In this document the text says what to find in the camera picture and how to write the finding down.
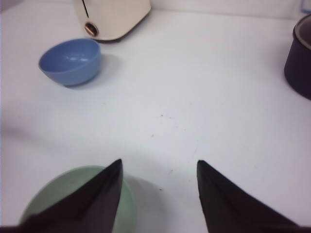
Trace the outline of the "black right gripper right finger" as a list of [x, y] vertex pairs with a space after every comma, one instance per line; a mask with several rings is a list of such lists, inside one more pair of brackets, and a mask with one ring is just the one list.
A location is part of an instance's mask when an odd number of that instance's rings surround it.
[[197, 182], [210, 233], [305, 232], [305, 227], [247, 194], [203, 160], [197, 162]]

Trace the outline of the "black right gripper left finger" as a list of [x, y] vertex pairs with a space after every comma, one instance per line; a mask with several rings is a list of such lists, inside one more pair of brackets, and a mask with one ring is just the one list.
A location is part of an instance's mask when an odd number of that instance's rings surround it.
[[21, 224], [23, 233], [110, 233], [122, 188], [122, 161], [114, 161], [78, 190]]

